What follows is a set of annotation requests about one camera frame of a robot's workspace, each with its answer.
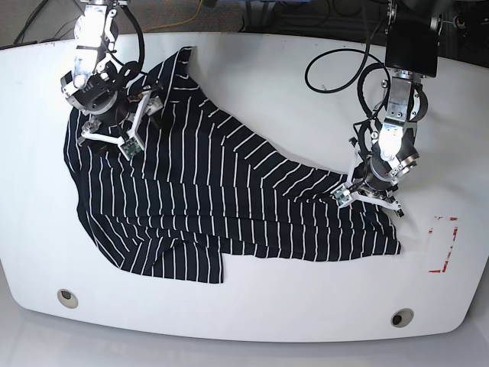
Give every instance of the silver metal part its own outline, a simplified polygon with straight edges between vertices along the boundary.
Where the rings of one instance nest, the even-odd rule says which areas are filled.
[[[114,34],[112,34],[110,28],[112,26],[112,21],[114,20],[116,15],[117,15],[117,11],[115,9],[112,9],[108,12],[107,18],[105,19],[104,34],[105,37],[108,39],[107,48],[109,51],[113,51],[115,49],[115,37]],[[110,60],[112,60],[111,53],[110,52],[105,53],[105,57],[97,64],[97,73],[103,72],[105,69],[105,65]]]
[[[401,79],[396,76],[392,78],[386,119],[401,123],[407,121],[407,109],[412,85],[413,82],[411,80]]]
[[[99,104],[87,106],[86,108],[81,109],[81,111],[83,112],[84,115],[88,115],[88,114],[101,115],[102,113],[106,113],[117,102],[117,96],[118,96],[118,92],[115,91],[110,96],[110,98],[104,100]]]
[[[160,111],[163,108],[163,102],[159,96],[151,98],[147,101],[146,114],[149,116],[154,115],[156,112]]]
[[[419,93],[415,90],[413,95],[413,108],[411,109],[409,120],[414,119],[418,115],[420,106]]]
[[[75,24],[74,34],[78,47],[72,77],[77,89],[85,88],[96,69],[107,8],[107,5],[87,5],[84,14]]]

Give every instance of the white table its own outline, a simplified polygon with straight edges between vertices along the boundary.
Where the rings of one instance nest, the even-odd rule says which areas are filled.
[[[196,45],[191,75],[209,98],[286,156],[317,167],[348,169],[352,122],[364,118],[356,88],[324,96],[303,81],[308,62],[337,41],[253,34],[151,34],[144,68]],[[341,263],[225,256],[221,285],[141,277],[109,264],[76,216],[76,188],[63,162],[70,107],[59,78],[74,43],[0,52],[0,259],[24,308],[118,328],[213,339],[316,342],[445,333],[463,321],[489,256],[484,188],[489,184],[489,72],[440,59],[424,82],[429,113],[419,124],[419,166],[398,199],[403,254]],[[134,36],[117,44],[137,57]],[[384,49],[372,53],[382,58]],[[336,54],[311,78],[332,88],[350,78],[360,55]],[[381,97],[382,74],[365,86]],[[434,216],[455,216],[458,235],[447,271],[429,273],[444,239],[427,243]],[[59,289],[79,299],[63,307]],[[403,308],[413,322],[392,327]]]

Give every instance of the striped cloth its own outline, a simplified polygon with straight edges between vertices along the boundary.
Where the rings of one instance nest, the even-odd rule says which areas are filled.
[[[89,116],[70,114],[64,156],[79,220],[113,265],[222,283],[222,254],[344,261],[400,253],[377,206],[339,209],[330,198],[345,175],[286,159],[207,99],[186,72],[191,52],[183,48],[131,86],[158,78],[164,87],[161,127],[145,118],[147,149],[131,161],[79,147]]]

